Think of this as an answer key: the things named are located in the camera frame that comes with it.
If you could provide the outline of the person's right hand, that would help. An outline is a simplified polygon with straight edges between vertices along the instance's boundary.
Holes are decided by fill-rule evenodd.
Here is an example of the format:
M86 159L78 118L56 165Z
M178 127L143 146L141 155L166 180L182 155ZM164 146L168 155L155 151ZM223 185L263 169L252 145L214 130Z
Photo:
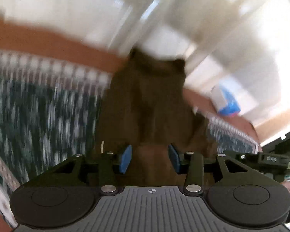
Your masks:
M280 183L290 192L290 181L283 181Z

